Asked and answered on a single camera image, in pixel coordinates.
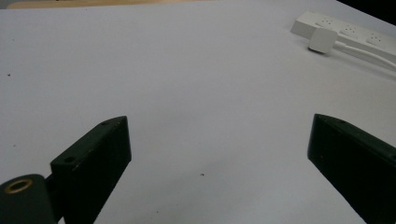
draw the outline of white surface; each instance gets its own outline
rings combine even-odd
[[[395,32],[328,0],[0,10],[1,182],[126,115],[133,160],[96,223],[363,223],[306,157],[312,118],[396,146],[396,79],[307,50],[307,9]]]
[[[307,10],[293,24],[291,31],[294,34],[310,39],[317,28],[325,28],[339,34],[337,40],[352,48],[363,49],[386,60],[396,63],[396,37],[384,35],[377,30],[371,30],[359,25],[337,20],[336,18]],[[342,50],[368,62],[384,66],[372,57],[365,57],[354,51]]]

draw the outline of wooden surface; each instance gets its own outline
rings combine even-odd
[[[77,1],[34,1],[17,2],[8,5],[8,9],[15,8],[54,8],[54,7],[101,7],[154,3],[190,2],[198,0],[77,0]]]

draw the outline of power strip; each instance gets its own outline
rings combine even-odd
[[[306,11],[294,22],[291,32],[310,39],[314,31],[319,27],[337,32],[337,41],[339,42],[345,43],[350,47],[372,52],[373,54],[396,63],[395,37],[383,35],[377,31],[372,31],[346,21],[340,21],[317,12]],[[365,61],[387,67],[379,61],[358,53],[349,51],[343,52]]]

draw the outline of white plug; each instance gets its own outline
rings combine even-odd
[[[335,31],[318,28],[312,34],[309,48],[320,53],[329,53],[337,40],[337,36],[338,34]]]
[[[359,53],[364,56],[368,56],[370,58],[376,59],[380,61],[381,63],[387,65],[393,70],[396,70],[396,64],[383,58],[380,57],[376,54],[373,54],[372,52],[363,50],[363,49],[357,49],[348,46],[345,43],[341,43],[339,41],[336,41],[338,37],[337,32],[333,30],[328,30],[325,28],[318,28],[315,30],[315,32],[312,34],[312,37],[309,41],[309,48],[320,52],[320,53],[329,53],[332,48],[338,48],[338,49],[343,49],[343,50],[349,50],[355,53]]]

